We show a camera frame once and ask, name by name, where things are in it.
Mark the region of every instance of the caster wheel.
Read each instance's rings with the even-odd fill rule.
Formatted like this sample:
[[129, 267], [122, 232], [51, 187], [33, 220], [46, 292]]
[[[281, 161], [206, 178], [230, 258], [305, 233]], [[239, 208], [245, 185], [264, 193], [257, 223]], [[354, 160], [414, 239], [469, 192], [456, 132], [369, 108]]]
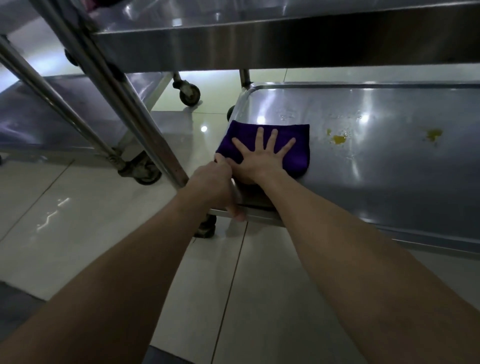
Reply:
[[200, 90], [198, 89], [197, 86], [190, 84], [190, 87], [192, 88], [192, 95], [187, 96], [183, 92], [180, 91], [180, 100], [187, 106], [192, 107], [198, 104], [198, 101], [200, 101]]
[[162, 172], [158, 170], [158, 168], [155, 164], [153, 164], [153, 162], [151, 162], [151, 164], [146, 167], [151, 171], [150, 177], [134, 177], [133, 179], [135, 179], [139, 184], [142, 184], [143, 186], [150, 186], [151, 184], [157, 182], [160, 177], [162, 177]]
[[65, 57], [67, 57], [68, 62], [78, 67], [78, 62], [73, 58], [69, 51], [65, 50]]
[[216, 216], [208, 215], [207, 220], [200, 224], [194, 237], [201, 238], [201, 239], [210, 239], [212, 236], [215, 235], [215, 223], [216, 223]]
[[232, 116], [234, 108], [235, 108], [235, 105], [233, 105], [231, 108], [228, 109], [228, 111], [227, 111], [227, 121], [230, 121], [230, 116]]

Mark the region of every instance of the right hand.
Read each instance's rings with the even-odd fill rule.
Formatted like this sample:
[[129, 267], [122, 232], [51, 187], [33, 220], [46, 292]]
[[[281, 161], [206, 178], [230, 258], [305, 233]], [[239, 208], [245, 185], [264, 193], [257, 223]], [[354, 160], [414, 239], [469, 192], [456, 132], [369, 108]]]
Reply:
[[274, 153], [276, 136], [278, 130], [272, 130], [272, 135], [268, 139], [266, 148], [264, 149], [264, 129], [258, 128], [255, 138], [255, 150], [249, 150], [240, 140], [233, 138], [232, 142], [243, 155], [243, 162], [237, 164], [230, 158], [227, 163], [232, 167], [233, 175], [240, 182], [246, 184], [260, 184], [263, 177], [267, 177], [278, 171], [283, 171], [283, 157], [295, 144], [295, 138], [289, 140], [285, 146]]

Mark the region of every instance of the forearm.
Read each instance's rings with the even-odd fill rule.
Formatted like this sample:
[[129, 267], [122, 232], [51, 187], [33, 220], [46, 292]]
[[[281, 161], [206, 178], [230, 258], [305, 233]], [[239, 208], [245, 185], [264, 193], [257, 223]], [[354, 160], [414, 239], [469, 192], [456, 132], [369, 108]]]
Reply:
[[479, 313], [409, 252], [284, 172], [259, 184], [302, 264], [371, 362], [432, 359], [432, 352], [461, 362], [455, 346], [464, 358], [479, 354], [471, 339], [480, 333]]
[[183, 254], [208, 208], [189, 190], [180, 191], [9, 337], [0, 346], [0, 361], [140, 363]]

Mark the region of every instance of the left hand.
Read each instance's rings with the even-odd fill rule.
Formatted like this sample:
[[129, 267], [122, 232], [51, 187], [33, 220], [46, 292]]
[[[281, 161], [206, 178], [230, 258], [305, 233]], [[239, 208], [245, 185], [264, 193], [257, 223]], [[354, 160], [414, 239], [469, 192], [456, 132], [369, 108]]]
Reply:
[[232, 168], [223, 155], [216, 153], [215, 162], [199, 167], [190, 177], [185, 189], [194, 191], [209, 208], [227, 208], [235, 220], [244, 221], [245, 213], [235, 203]]

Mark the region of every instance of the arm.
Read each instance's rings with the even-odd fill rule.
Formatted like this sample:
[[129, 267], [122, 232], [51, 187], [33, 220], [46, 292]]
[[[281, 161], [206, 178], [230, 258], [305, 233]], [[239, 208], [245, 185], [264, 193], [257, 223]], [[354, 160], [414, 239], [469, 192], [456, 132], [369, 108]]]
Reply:
[[480, 313], [373, 226], [315, 195], [282, 169], [259, 128], [254, 152], [238, 140], [234, 175], [277, 208], [312, 280], [370, 363], [474, 363]]
[[140, 363], [193, 234], [211, 207], [232, 204], [231, 168], [217, 159], [6, 339], [0, 363]]

